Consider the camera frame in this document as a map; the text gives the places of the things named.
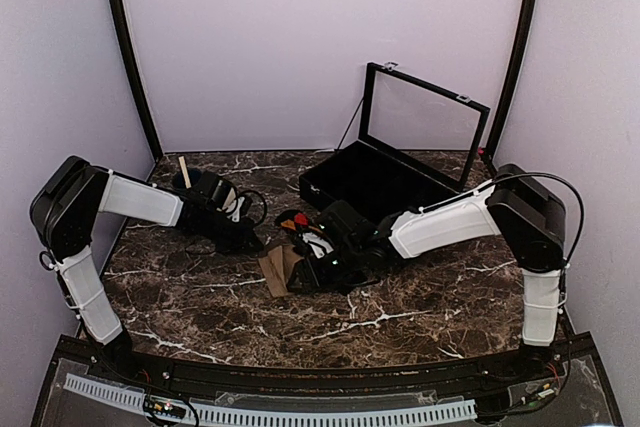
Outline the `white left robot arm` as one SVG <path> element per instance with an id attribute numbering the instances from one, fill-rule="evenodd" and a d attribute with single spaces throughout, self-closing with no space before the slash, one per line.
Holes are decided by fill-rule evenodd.
<path id="1" fill-rule="evenodd" d="M 163 188 L 70 156 L 34 198 L 29 214 L 69 307 L 89 336 L 107 346 L 123 338 L 125 329 L 94 265 L 97 216 L 176 228 L 211 240 L 221 254 L 254 253 L 264 247 L 255 232 L 261 222 L 249 216 L 255 195 L 211 171 L 187 170 Z"/>

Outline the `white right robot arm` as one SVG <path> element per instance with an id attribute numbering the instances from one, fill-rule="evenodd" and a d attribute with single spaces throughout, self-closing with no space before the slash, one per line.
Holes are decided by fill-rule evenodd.
<path id="1" fill-rule="evenodd" d="M 403 260 L 475 238 L 502 237 L 524 275 L 526 345 L 510 360 L 521 381 L 549 363 L 566 301 L 564 275 L 575 251 L 565 245 L 566 208 L 541 184 L 543 172 L 515 164 L 493 179 L 432 206 L 411 208 L 374 224 L 345 201 L 335 201 L 316 219 L 300 210 L 282 212 L 275 225 L 300 255 L 286 285 L 294 293 L 347 294 L 373 282 Z"/>

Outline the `tan brown sock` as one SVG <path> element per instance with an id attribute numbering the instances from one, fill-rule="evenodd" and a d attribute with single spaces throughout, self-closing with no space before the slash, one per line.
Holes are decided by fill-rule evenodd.
<path id="1" fill-rule="evenodd" d="M 258 259 L 272 297 L 278 298 L 291 295 L 287 283 L 293 274 L 295 264 L 301 259 L 302 257 L 294 251 L 294 246 L 291 244 L 268 247 L 266 252 Z"/>

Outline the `black argyle sock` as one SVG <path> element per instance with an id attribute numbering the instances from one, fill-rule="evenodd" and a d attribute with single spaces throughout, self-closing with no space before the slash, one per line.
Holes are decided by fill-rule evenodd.
<path id="1" fill-rule="evenodd" d="M 305 213 L 297 209 L 285 210 L 279 214 L 274 220 L 274 225 L 299 243 L 302 242 L 301 234 L 308 230 L 321 233 L 321 236 L 326 238 L 323 231 Z"/>

